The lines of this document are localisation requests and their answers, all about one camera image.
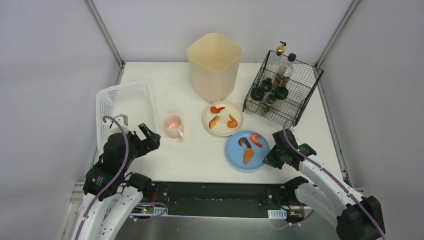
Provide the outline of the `pink mug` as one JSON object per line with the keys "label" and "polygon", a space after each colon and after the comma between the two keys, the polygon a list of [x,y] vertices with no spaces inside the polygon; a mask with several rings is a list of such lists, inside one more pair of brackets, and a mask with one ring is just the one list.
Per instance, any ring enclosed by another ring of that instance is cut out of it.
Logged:
{"label": "pink mug", "polygon": [[184,138],[182,118],[177,114],[169,114],[163,119],[163,127],[168,137],[172,139]]}

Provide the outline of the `white plastic basket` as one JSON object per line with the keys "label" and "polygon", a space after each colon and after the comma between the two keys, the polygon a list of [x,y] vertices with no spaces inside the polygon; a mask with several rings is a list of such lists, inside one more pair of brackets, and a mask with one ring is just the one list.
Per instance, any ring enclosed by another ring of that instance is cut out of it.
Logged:
{"label": "white plastic basket", "polygon": [[96,94],[96,137],[97,148],[102,153],[103,146],[111,131],[104,124],[103,117],[127,117],[125,125],[138,136],[142,132],[139,125],[144,123],[154,133],[158,132],[156,105],[150,84],[145,80],[111,86]]}

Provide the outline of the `blue plate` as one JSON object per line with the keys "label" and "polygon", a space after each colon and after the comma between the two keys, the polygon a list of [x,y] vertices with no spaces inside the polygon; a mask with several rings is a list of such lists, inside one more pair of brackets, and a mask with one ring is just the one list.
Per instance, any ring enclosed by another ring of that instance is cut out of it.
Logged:
{"label": "blue plate", "polygon": [[265,164],[263,160],[270,150],[268,141],[258,132],[251,130],[235,133],[225,145],[227,160],[236,168],[249,172]]}

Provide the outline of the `small dark spice jar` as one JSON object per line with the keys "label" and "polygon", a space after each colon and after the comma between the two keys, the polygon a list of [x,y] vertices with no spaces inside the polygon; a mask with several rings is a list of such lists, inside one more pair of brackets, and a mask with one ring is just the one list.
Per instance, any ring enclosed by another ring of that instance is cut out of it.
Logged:
{"label": "small dark spice jar", "polygon": [[262,111],[267,113],[270,111],[271,107],[276,103],[277,98],[274,94],[270,94],[268,95],[268,97],[266,98],[265,102],[264,102],[264,106],[262,108]]}

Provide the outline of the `black lid jar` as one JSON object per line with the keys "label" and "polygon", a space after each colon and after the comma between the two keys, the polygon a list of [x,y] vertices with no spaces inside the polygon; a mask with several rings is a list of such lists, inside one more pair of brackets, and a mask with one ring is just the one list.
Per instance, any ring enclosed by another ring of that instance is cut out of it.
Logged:
{"label": "black lid jar", "polygon": [[252,88],[252,90],[250,92],[251,101],[254,104],[256,104],[258,107],[260,106],[261,101],[263,100],[264,96],[265,96],[265,92],[260,87],[254,87],[254,88]]}
{"label": "black lid jar", "polygon": [[273,88],[272,79],[270,77],[263,79],[260,83],[260,88],[263,90],[264,93],[270,92]]}
{"label": "black lid jar", "polygon": [[289,95],[289,90],[285,86],[278,86],[274,89],[273,95],[277,100],[285,100]]}

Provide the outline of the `beige plate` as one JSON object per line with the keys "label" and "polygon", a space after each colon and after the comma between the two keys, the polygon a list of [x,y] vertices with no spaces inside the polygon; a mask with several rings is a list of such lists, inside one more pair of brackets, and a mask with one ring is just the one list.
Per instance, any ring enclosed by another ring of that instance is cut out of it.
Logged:
{"label": "beige plate", "polygon": [[[225,107],[224,110],[222,110],[220,113],[218,114],[213,114],[210,111],[211,107]],[[227,122],[230,120],[229,115],[232,115],[238,122],[238,126],[236,128],[228,128],[227,127]],[[208,124],[210,122],[210,120],[215,117],[215,116],[220,116],[220,120],[217,123],[217,125],[212,128],[209,129]],[[202,116],[202,121],[203,124],[205,126],[205,128],[212,134],[219,136],[219,137],[228,137],[231,136],[233,134],[235,134],[236,132],[238,132],[244,123],[244,116],[242,113],[242,110],[235,105],[232,102],[229,101],[216,101],[214,103],[211,103],[203,112],[203,116]]]}

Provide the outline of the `soy sauce bottle red label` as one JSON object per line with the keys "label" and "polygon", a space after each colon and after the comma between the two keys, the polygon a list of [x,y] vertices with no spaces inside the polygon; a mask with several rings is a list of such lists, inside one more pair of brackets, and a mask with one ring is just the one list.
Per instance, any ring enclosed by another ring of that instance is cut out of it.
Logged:
{"label": "soy sauce bottle red label", "polygon": [[293,63],[297,55],[290,53],[287,58],[283,58],[283,63],[278,68],[278,72],[274,77],[273,87],[285,87],[294,72]]}

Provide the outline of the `clear glass bottle gold cap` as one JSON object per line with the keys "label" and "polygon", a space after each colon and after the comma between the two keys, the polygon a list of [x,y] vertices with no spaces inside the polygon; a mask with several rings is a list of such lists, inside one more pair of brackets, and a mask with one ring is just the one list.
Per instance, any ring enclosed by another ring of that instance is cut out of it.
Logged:
{"label": "clear glass bottle gold cap", "polygon": [[284,62],[283,53],[286,50],[286,45],[286,42],[280,41],[279,45],[275,49],[275,52],[271,53],[269,56],[269,69],[274,73],[278,72],[280,65]]}

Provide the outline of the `beige plastic bin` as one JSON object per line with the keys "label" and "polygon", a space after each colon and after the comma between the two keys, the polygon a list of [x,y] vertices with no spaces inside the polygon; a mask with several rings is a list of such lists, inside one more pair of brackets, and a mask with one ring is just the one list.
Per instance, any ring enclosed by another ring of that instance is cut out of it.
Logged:
{"label": "beige plastic bin", "polygon": [[195,92],[209,103],[224,100],[234,89],[242,48],[212,32],[192,43],[186,53]]}

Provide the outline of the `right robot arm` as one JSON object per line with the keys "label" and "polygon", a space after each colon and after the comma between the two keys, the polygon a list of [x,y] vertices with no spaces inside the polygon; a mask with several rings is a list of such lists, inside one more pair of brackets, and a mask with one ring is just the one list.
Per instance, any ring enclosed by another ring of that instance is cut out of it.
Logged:
{"label": "right robot arm", "polygon": [[387,239],[380,202],[363,196],[336,177],[308,144],[297,144],[289,129],[272,135],[275,145],[263,159],[273,168],[288,165],[302,175],[286,183],[274,197],[280,206],[298,201],[311,207],[335,227],[341,240]]}

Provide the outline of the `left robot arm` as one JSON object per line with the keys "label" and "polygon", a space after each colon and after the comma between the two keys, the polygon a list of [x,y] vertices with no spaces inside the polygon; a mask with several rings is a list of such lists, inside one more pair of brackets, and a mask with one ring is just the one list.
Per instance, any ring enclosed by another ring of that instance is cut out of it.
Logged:
{"label": "left robot arm", "polygon": [[138,126],[144,139],[126,126],[112,123],[110,127],[103,153],[85,175],[73,240],[115,239],[136,204],[149,192],[149,177],[132,173],[126,179],[125,174],[135,159],[160,147],[161,136],[144,123]]}

